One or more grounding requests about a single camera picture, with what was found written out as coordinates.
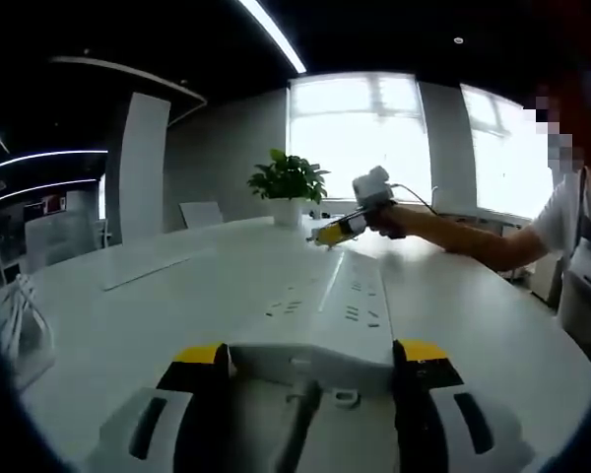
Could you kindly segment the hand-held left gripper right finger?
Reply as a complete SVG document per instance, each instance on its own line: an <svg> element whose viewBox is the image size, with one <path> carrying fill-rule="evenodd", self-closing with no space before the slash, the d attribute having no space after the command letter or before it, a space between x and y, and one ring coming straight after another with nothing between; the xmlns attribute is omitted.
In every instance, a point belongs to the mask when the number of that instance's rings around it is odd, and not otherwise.
<svg viewBox="0 0 591 473"><path fill-rule="evenodd" d="M521 472L532 462L515 414L465 383L442 349L396 340L392 354L402 472Z"/></svg>

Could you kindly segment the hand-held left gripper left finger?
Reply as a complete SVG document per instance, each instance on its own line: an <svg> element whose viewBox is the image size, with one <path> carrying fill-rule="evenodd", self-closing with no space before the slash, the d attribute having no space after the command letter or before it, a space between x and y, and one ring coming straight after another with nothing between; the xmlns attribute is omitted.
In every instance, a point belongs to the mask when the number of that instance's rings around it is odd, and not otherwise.
<svg viewBox="0 0 591 473"><path fill-rule="evenodd" d="M230 347L189 347L99 429L88 472L218 472L230 423Z"/></svg>

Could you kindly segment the person's right hand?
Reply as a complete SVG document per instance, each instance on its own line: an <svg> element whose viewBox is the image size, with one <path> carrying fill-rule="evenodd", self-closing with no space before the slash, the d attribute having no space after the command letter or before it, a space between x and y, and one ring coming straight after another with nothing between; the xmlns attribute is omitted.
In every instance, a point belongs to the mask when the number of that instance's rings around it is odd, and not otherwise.
<svg viewBox="0 0 591 473"><path fill-rule="evenodd" d="M371 216L370 227L382 237L402 239L410 232L408 228L409 210L399 205L380 207Z"/></svg>

